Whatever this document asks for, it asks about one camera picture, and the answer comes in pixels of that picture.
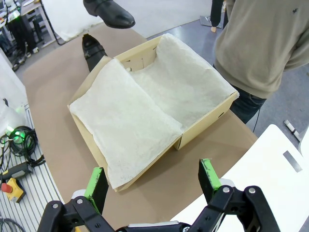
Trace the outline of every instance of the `white table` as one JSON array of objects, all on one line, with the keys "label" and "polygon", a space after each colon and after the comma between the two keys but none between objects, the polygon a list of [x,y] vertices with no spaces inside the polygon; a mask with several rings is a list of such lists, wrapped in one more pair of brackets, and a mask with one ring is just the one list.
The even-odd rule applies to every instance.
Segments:
[{"label": "white table", "polygon": [[[302,171],[296,172],[283,156],[288,151]],[[250,150],[223,176],[239,190],[259,186],[281,232],[298,232],[309,215],[309,171],[307,162],[275,125],[270,125]],[[193,224],[207,205],[204,195],[172,220]],[[226,216],[219,232],[243,231],[236,216]]]}]

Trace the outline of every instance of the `beige sweater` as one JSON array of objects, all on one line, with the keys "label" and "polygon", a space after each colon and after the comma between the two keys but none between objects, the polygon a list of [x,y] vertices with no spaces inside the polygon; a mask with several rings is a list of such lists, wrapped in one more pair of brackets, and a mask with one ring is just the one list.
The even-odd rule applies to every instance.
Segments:
[{"label": "beige sweater", "polygon": [[309,0],[226,0],[229,22],[215,67],[232,85],[268,98],[284,70],[309,63]]}]

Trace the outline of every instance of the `red emergency stop button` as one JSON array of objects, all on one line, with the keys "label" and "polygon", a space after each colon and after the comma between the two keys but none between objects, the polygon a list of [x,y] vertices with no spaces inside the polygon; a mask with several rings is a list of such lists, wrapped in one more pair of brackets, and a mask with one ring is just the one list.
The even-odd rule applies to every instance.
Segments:
[{"label": "red emergency stop button", "polygon": [[3,184],[1,185],[1,191],[2,191],[2,192],[11,193],[11,192],[13,191],[13,188],[12,188],[12,186],[10,186],[10,185],[8,185],[8,184],[3,183]]}]

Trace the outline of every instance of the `person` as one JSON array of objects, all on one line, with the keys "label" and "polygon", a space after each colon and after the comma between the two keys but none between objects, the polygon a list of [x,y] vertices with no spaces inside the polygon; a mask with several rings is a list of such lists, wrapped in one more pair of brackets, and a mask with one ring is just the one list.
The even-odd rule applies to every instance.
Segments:
[{"label": "person", "polygon": [[[212,0],[211,5],[211,31],[216,32],[221,21],[221,11],[224,0]],[[227,12],[224,13],[223,29],[228,23]]]},{"label": "person", "polygon": [[284,71],[309,63],[309,1],[227,0],[226,8],[214,67],[239,92],[231,110],[247,123]]},{"label": "person", "polygon": [[27,50],[37,53],[38,47],[35,43],[32,29],[28,24],[27,17],[21,16],[19,8],[20,3],[17,0],[4,0],[4,11],[6,12],[5,18],[8,29],[13,34],[17,47],[23,54]]}]

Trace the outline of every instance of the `black shoe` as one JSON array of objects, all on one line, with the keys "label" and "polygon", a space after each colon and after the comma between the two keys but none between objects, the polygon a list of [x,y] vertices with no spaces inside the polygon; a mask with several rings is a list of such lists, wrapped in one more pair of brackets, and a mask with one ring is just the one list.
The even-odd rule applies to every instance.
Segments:
[{"label": "black shoe", "polygon": [[113,0],[84,0],[88,13],[100,16],[111,28],[126,29],[135,25],[134,17]]},{"label": "black shoe", "polygon": [[103,46],[89,34],[83,36],[82,45],[89,71],[92,71],[103,56],[107,56],[107,54]]}]

